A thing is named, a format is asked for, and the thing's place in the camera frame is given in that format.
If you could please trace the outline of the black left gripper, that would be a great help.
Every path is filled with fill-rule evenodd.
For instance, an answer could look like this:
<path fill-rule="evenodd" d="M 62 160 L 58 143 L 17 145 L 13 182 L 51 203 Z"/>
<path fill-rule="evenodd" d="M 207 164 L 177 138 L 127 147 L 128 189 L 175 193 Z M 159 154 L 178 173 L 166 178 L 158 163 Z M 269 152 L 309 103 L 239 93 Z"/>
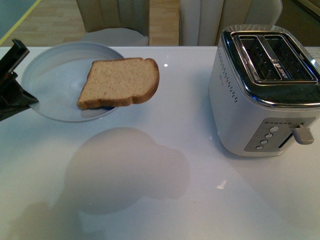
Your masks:
<path fill-rule="evenodd" d="M 13 46 L 0 60 L 0 120 L 3 121 L 15 114 L 30 108 L 39 100 L 24 90 L 17 82 L 17 74 L 12 72 L 30 53 L 21 40 L 13 39 Z"/>

